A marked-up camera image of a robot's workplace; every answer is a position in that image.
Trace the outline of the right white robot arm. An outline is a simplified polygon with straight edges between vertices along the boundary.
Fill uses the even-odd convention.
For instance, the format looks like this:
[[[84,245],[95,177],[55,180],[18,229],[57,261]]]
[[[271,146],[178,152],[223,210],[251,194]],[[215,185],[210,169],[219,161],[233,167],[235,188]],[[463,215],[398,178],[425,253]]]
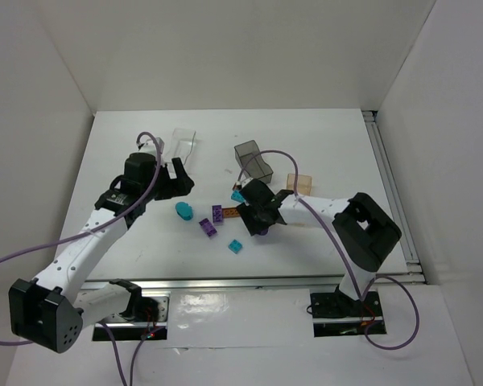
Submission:
[[[274,193],[258,179],[237,182],[234,190],[245,200],[237,211],[252,236],[276,224],[322,228],[345,267],[338,292],[354,302],[365,300],[378,270],[402,237],[399,226],[366,193],[349,199],[317,198],[292,190]]]

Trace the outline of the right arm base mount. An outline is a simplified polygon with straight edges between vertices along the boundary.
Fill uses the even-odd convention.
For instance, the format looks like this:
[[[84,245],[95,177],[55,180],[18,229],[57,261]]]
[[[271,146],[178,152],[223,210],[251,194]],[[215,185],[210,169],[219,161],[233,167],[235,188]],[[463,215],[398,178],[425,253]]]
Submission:
[[[381,299],[377,291],[370,291],[364,302],[354,301],[336,292],[311,293],[306,312],[312,316],[315,338],[384,335],[386,325]]]

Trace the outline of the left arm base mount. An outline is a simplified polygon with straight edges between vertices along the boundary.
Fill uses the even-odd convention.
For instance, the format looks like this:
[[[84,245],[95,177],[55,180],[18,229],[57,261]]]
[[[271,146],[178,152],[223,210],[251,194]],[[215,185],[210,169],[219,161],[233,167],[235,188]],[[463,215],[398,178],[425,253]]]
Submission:
[[[133,318],[112,314],[104,323],[119,342],[140,341],[143,336],[151,341],[163,341],[167,339],[169,306],[167,294],[156,294],[143,299]]]

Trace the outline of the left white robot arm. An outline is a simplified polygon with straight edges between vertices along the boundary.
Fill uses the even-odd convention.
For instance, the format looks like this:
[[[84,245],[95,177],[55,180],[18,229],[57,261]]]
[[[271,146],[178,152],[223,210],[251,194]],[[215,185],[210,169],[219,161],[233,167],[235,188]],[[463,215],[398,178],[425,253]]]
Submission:
[[[170,173],[162,160],[163,141],[137,140],[124,171],[100,195],[80,233],[31,280],[18,279],[9,289],[10,326],[14,335],[66,352],[81,331],[118,314],[127,321],[156,319],[157,303],[142,295],[140,286],[113,279],[104,287],[81,294],[82,285],[102,257],[130,230],[153,201],[188,195],[194,182],[180,158]]]

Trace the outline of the purple tall lego brick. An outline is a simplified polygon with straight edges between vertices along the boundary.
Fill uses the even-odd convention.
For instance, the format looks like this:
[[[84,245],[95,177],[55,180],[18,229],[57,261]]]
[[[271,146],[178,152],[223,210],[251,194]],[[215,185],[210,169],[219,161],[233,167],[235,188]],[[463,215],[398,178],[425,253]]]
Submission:
[[[221,205],[212,205],[212,220],[213,223],[222,223],[224,219],[223,209]]]

